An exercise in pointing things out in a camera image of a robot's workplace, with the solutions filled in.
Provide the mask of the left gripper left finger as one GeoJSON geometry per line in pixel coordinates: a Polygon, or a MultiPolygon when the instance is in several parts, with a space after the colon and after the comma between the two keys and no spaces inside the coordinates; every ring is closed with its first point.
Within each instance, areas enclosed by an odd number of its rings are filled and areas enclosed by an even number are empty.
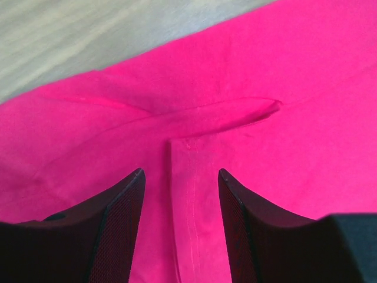
{"type": "Polygon", "coordinates": [[[128,282],[145,173],[42,221],[1,223],[2,282],[128,282]]]}

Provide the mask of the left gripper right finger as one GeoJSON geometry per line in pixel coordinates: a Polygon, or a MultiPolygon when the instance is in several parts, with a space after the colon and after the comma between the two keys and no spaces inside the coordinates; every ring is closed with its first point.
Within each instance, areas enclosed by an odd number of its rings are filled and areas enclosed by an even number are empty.
{"type": "Polygon", "coordinates": [[[338,213],[318,220],[289,212],[218,175],[233,282],[375,282],[376,215],[338,213]]]}

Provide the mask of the pink t shirt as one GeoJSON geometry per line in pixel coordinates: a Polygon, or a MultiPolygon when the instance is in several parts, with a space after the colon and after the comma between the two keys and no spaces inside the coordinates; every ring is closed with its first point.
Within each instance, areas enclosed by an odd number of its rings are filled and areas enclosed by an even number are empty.
{"type": "Polygon", "coordinates": [[[277,1],[1,105],[1,219],[146,173],[131,282],[229,282],[217,172],[311,218],[376,211],[376,2],[277,1]]]}

